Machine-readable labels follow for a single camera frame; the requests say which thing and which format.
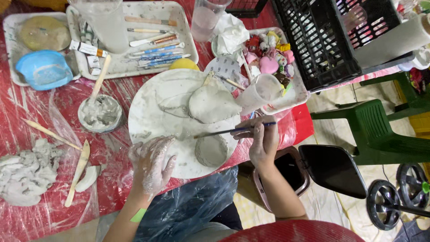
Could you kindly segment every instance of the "heart-shaped clay slab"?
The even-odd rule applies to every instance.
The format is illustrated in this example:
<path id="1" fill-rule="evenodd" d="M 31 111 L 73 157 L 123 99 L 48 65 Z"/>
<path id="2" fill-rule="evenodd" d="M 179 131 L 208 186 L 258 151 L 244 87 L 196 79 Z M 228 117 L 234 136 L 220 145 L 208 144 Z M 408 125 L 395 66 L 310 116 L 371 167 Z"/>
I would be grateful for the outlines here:
<path id="1" fill-rule="evenodd" d="M 278 61 L 275 58 L 264 56 L 260 59 L 261 73 L 273 74 L 279 68 Z"/>

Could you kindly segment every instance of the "floor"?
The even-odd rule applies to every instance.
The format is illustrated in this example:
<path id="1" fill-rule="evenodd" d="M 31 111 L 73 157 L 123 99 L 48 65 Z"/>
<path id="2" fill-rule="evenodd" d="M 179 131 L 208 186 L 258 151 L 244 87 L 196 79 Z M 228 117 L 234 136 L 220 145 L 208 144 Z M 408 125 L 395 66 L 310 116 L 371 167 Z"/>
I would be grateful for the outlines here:
<path id="1" fill-rule="evenodd" d="M 380 99 L 387 114 L 393 112 L 394 106 L 402 103 L 394 83 L 386 82 L 365 87 L 361 87 L 359 84 L 351 84 L 337 89 L 323 91 L 320 95 L 312 94 L 307 105 L 310 112 L 318 112 L 335 109 L 335 104 L 337 103 L 345 104 L 371 99 Z M 348 122 L 345 119 L 315 120 L 313 124 L 315 134 L 297 146 L 302 144 L 330 144 L 344 147 L 352 152 L 355 142 L 349 129 Z M 394 132 L 398 134 L 415 136 L 415 132 L 407 118 L 392 121 L 390 124 Z M 384 167 L 392 183 L 395 182 L 397 166 L 398 165 L 394 164 Z M 359 170 L 367 186 L 375 179 L 385 179 L 380 165 L 361 166 Z M 397 227 L 391 231 L 378 230 L 372 225 L 368 218 L 365 200 L 337 194 L 313 182 L 300 199 L 310 219 L 342 225 L 357 233 L 367 242 L 393 241 L 401 228 L 401 223 L 398 223 Z M 240 194 L 235 195 L 234 203 L 237 206 L 244 229 L 275 221 L 273 214 L 268 213 Z M 410 221 L 412 218 L 404 216 L 403 219 L 406 222 Z M 92 242 L 95 241 L 97 225 L 98 220 L 94 220 L 77 228 L 37 241 L 78 241 L 77 235 L 79 234 L 79 242 Z"/>

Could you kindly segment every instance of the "pink heart-shaped clay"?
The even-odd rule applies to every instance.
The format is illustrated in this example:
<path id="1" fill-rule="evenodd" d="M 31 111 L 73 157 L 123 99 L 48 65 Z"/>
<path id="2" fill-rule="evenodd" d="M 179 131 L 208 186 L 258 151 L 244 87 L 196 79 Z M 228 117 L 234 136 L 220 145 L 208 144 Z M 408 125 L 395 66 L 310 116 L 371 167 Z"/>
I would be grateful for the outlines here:
<path id="1" fill-rule="evenodd" d="M 260 72 L 273 74 L 279 68 L 278 61 L 275 58 L 264 56 L 260 59 Z"/>
<path id="2" fill-rule="evenodd" d="M 284 51 L 284 56 L 287 58 L 287 64 L 293 63 L 294 53 L 291 50 Z"/>

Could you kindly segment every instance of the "plastic cup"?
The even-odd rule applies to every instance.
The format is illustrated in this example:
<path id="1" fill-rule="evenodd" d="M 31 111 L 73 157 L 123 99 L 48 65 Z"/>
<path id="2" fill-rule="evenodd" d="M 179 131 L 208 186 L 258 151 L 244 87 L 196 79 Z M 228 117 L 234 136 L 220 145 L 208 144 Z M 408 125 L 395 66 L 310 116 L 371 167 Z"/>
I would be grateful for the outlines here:
<path id="1" fill-rule="evenodd" d="M 128 50 L 123 0 L 68 0 L 68 2 L 78 10 L 109 52 L 121 54 Z"/>
<path id="2" fill-rule="evenodd" d="M 281 97 L 283 87 L 271 74 L 261 74 L 252 80 L 237 98 L 236 103 L 242 106 L 241 116 L 248 115 L 264 105 Z"/>
<path id="3" fill-rule="evenodd" d="M 347 32 L 367 21 L 367 13 L 360 5 L 355 5 L 349 12 L 341 16 Z"/>
<path id="4" fill-rule="evenodd" d="M 209 40 L 219 17 L 232 0 L 195 0 L 191 34 L 197 42 Z"/>

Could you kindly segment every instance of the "clay-covered hand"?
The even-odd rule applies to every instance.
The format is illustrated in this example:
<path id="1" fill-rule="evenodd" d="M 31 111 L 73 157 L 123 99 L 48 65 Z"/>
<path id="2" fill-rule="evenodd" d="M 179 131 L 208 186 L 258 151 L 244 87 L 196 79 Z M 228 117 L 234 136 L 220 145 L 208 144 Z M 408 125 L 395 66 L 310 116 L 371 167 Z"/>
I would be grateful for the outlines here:
<path id="1" fill-rule="evenodd" d="M 264 172 L 266 168 L 272 168 L 279 144 L 278 125 L 263 126 L 263 123 L 269 122 L 276 122 L 276 119 L 273 116 L 248 119 L 236 125 L 236 128 L 254 126 L 253 129 L 247 132 L 231 133 L 235 140 L 254 138 L 249 148 L 249 158 L 259 172 Z"/>
<path id="2" fill-rule="evenodd" d="M 139 142 L 130 147 L 129 157 L 134 168 L 132 190 L 142 191 L 147 195 L 156 195 L 164 189 L 175 168 L 176 156 L 170 157 L 164 169 L 163 161 L 175 139 L 174 136 L 161 136 L 153 138 L 145 144 Z"/>

